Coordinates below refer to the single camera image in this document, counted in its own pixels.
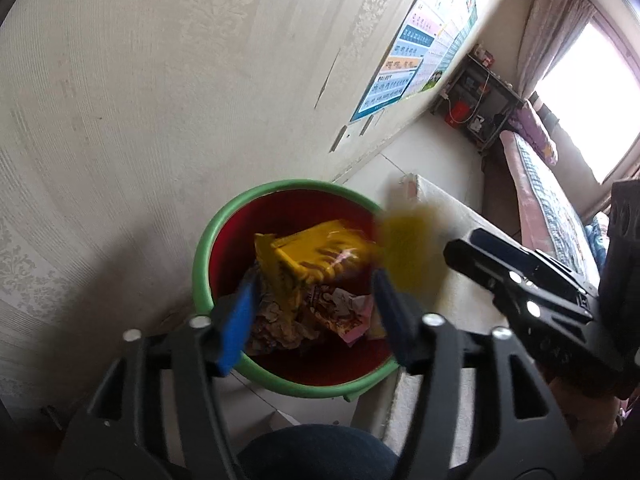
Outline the person's right hand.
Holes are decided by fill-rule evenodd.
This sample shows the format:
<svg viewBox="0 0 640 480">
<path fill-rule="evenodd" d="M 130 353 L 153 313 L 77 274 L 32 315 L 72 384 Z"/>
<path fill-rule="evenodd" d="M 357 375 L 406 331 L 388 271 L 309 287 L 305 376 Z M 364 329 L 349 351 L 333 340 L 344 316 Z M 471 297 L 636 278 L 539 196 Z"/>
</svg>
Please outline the person's right hand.
<svg viewBox="0 0 640 480">
<path fill-rule="evenodd" d="M 609 393 L 586 396 L 560 378 L 552 379 L 549 387 L 580 445 L 603 446 L 611 441 L 617 430 L 620 399 Z"/>
</svg>

